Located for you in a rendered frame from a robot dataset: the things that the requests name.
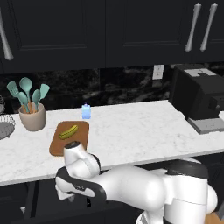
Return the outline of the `green cucumber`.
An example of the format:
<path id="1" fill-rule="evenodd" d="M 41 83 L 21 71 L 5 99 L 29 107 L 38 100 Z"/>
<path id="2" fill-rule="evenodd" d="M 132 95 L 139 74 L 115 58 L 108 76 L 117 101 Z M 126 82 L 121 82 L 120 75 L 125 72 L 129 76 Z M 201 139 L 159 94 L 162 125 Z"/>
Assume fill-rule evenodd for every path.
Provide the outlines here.
<path id="1" fill-rule="evenodd" d="M 60 133 L 59 138 L 62 139 L 62 140 L 65 140 L 65 139 L 71 137 L 77 130 L 78 130 L 78 126 L 74 125 L 70 129 Z"/>

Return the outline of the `narrow black cupboard door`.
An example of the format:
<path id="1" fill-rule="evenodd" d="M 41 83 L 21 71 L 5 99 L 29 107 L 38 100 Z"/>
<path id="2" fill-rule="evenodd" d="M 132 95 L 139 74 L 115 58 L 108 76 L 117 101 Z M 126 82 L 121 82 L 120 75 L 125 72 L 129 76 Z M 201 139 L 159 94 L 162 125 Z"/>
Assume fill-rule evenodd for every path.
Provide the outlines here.
<path id="1" fill-rule="evenodd" d="M 211 30 L 209 33 L 206 50 L 201 53 L 201 58 L 205 62 L 224 61 L 224 0 L 206 0 L 205 19 L 203 21 L 202 37 L 204 38 L 209 10 L 211 4 L 217 3 L 218 8 L 215 12 Z"/>

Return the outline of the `black coffee machine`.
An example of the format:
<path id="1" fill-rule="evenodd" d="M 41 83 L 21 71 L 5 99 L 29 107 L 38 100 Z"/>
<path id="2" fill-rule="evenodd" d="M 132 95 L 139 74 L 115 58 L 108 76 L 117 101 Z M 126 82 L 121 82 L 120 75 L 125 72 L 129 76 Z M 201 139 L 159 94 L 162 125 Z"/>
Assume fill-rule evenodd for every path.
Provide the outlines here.
<path id="1" fill-rule="evenodd" d="M 176 66 L 169 103 L 199 134 L 224 131 L 224 78 L 202 65 Z"/>

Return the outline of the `large teal spoon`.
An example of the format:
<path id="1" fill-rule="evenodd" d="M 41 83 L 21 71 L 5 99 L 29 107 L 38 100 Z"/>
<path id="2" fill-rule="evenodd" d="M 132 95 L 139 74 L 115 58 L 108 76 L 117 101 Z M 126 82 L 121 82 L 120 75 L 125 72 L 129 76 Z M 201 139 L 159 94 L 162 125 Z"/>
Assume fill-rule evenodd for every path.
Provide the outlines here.
<path id="1" fill-rule="evenodd" d="M 32 81 L 29 78 L 24 77 L 20 80 L 19 86 L 24 90 L 24 93 L 28 98 L 28 109 L 30 110 L 30 113 L 32 113 L 32 103 L 30 99 L 30 90 L 32 88 Z"/>

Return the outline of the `teal narrow spoon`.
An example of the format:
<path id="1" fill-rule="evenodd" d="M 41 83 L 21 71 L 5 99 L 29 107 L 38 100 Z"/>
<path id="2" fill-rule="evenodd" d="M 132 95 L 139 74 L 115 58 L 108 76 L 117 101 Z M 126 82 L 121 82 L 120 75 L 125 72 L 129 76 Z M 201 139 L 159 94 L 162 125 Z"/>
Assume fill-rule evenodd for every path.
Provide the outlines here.
<path id="1" fill-rule="evenodd" d="M 39 100 L 40 100 L 40 90 L 36 89 L 32 94 L 32 101 L 35 103 L 35 111 L 38 111 Z"/>

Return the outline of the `teal flat spatula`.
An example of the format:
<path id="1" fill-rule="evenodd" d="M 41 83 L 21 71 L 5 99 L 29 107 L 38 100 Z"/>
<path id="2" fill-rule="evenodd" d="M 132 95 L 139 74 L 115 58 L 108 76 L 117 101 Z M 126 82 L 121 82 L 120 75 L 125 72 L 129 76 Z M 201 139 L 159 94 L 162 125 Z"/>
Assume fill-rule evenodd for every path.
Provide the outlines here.
<path id="1" fill-rule="evenodd" d="M 50 89 L 50 87 L 46 84 L 42 84 L 40 86 L 40 89 L 39 89 L 40 90 L 40 100 L 38 101 L 38 103 L 46 97 L 46 94 L 48 93 L 49 89 Z"/>

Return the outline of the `small blue jar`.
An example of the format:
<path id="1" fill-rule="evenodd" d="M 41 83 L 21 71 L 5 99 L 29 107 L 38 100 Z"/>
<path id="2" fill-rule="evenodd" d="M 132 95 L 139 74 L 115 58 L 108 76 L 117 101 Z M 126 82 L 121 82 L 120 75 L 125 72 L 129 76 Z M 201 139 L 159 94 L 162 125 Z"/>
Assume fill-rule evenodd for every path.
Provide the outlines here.
<path id="1" fill-rule="evenodd" d="M 82 118 L 89 119 L 91 117 L 91 107 L 88 104 L 81 106 Z"/>

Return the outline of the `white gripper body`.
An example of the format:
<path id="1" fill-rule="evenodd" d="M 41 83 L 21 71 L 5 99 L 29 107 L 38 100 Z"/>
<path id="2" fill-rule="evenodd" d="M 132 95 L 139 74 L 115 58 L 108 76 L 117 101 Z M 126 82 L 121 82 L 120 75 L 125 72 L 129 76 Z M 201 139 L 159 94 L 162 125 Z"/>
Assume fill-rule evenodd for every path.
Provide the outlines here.
<path id="1" fill-rule="evenodd" d="M 58 192 L 60 200 L 68 199 L 70 202 L 74 201 L 75 193 L 74 193 L 74 187 L 71 183 L 65 181 L 62 178 L 56 178 L 55 189 Z"/>

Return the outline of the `dark lower cupboard front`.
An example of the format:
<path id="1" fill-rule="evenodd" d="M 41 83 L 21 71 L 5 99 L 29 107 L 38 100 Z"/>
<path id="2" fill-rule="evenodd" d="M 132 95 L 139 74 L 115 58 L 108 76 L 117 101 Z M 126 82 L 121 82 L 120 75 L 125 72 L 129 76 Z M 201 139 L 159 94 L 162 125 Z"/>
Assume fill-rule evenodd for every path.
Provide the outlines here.
<path id="1" fill-rule="evenodd" d="M 12 221 L 23 218 L 24 207 L 28 197 L 31 182 L 0 186 L 0 224 L 11 224 Z M 54 180 L 52 178 L 40 180 L 38 182 L 38 198 L 36 215 L 42 216 L 52 214 L 55 211 L 58 198 L 54 189 Z"/>

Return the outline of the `white wall socket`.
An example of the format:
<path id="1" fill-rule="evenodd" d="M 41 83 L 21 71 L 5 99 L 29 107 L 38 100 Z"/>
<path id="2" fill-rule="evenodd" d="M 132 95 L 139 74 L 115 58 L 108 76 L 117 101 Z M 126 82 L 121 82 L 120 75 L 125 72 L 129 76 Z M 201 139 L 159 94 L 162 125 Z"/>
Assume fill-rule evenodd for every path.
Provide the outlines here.
<path id="1" fill-rule="evenodd" d="M 161 80 L 163 78 L 164 68 L 164 65 L 155 65 L 153 68 L 152 79 Z"/>

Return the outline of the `teal slotted spatula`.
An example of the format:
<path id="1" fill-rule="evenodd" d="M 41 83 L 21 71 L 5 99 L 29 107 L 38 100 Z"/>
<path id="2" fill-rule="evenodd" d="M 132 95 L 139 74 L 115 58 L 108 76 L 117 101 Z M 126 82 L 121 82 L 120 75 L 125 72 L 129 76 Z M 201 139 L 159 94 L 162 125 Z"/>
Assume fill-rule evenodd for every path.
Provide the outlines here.
<path id="1" fill-rule="evenodd" d="M 18 87 L 17 87 L 17 84 L 14 80 L 10 81 L 8 84 L 7 84 L 7 89 L 9 90 L 9 92 L 11 93 L 11 95 L 13 97 L 16 97 L 18 98 Z"/>

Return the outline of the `small teal spoon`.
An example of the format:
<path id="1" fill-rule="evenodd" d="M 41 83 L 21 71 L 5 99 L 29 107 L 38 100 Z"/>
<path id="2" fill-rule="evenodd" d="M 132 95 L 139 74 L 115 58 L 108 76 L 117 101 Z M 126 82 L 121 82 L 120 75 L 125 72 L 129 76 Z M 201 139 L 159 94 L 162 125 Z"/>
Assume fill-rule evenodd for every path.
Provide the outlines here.
<path id="1" fill-rule="evenodd" d="M 30 110 L 28 109 L 28 98 L 26 94 L 24 92 L 19 92 L 18 99 L 24 104 L 26 112 L 29 113 Z"/>

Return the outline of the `beige utensil pot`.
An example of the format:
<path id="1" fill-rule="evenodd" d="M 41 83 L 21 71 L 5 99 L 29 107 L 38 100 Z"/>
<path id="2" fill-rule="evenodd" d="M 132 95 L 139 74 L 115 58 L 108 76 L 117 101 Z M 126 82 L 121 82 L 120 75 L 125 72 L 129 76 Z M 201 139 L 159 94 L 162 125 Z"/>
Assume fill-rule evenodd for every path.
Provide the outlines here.
<path id="1" fill-rule="evenodd" d="M 29 131 L 39 131 L 46 126 L 46 109 L 42 103 L 38 105 L 36 113 L 26 114 L 23 107 L 18 112 L 21 123 Z"/>

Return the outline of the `wide black cupboard door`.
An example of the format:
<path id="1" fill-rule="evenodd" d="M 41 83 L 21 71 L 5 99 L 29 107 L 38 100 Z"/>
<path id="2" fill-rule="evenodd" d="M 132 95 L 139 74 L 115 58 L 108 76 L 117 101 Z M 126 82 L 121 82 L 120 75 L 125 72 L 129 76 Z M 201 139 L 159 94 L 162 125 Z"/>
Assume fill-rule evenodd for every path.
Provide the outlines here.
<path id="1" fill-rule="evenodd" d="M 92 69 L 105 66 L 105 0 L 0 0 L 13 60 L 0 73 Z"/>

